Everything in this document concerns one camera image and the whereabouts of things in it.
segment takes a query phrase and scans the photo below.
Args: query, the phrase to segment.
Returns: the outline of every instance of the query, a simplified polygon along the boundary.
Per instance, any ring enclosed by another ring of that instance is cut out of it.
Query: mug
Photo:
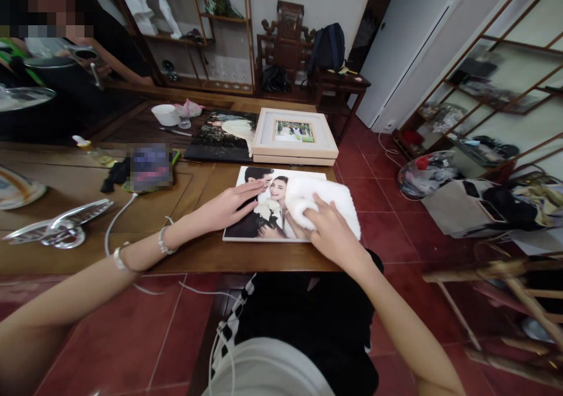
[[[176,107],[171,104],[159,104],[154,106],[151,111],[162,126],[176,126],[180,123]]]

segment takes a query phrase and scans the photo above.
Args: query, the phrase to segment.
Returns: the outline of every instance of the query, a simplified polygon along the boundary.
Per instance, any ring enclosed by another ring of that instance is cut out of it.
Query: black backpack
[[[344,63],[344,48],[344,32],[339,23],[333,23],[318,31],[309,58],[307,76],[313,75],[315,66],[334,69],[338,73]]]
[[[284,67],[273,65],[262,73],[262,91],[271,93],[289,93],[291,84],[287,80],[287,71]]]

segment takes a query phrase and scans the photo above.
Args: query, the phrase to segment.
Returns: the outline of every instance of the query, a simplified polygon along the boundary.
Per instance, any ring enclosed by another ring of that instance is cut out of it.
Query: white cap
[[[83,137],[79,135],[72,135],[72,139],[76,141],[79,147],[85,147],[87,145],[92,145],[91,141],[86,141]]]

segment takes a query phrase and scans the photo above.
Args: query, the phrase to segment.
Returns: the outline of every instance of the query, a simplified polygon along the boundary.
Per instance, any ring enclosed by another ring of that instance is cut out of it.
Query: red tile floor
[[[387,148],[395,148],[382,135]],[[398,163],[406,160],[393,156]],[[395,183],[398,166],[390,161],[373,134],[357,119],[340,147],[337,178],[348,186],[357,205],[365,246],[378,253],[385,276],[436,336],[452,359],[468,396],[561,394],[515,375],[469,360],[463,350],[469,339],[458,324],[442,292],[424,282],[425,268],[471,260],[472,242],[444,236],[420,202],[404,199]],[[0,287],[0,319],[53,282]],[[184,396],[198,356],[213,296],[182,288],[184,282],[214,290],[219,275],[147,276],[140,284],[150,296],[134,288],[83,319],[71,332],[37,396],[149,395]],[[464,283],[448,285],[482,345],[502,353],[494,338],[515,334],[507,313],[494,309]],[[372,325],[370,354],[379,370],[377,396],[415,395],[415,382],[396,352],[377,314]]]

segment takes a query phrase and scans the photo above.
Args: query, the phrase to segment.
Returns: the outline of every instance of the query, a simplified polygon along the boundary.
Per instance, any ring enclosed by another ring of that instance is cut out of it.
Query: bangle
[[[174,222],[172,221],[172,219],[168,216],[166,216],[166,218],[168,219],[168,221],[170,221],[171,224],[174,224]],[[164,231],[166,230],[168,226],[164,226],[161,230],[160,230],[160,234],[158,235],[158,244],[160,246],[160,251],[162,253],[165,253],[166,255],[171,255],[174,252],[176,252],[178,250],[178,248],[176,249],[170,249],[169,247],[167,247],[166,245],[164,245],[164,241],[162,240],[162,236],[164,234]]]
[[[142,273],[140,271],[137,270],[133,270],[132,268],[129,268],[129,266],[127,266],[123,260],[121,259],[121,248],[117,248],[114,252],[113,252],[113,261],[116,262],[116,266],[119,270],[121,271],[126,271],[128,273],[135,273],[135,274],[139,274]]]

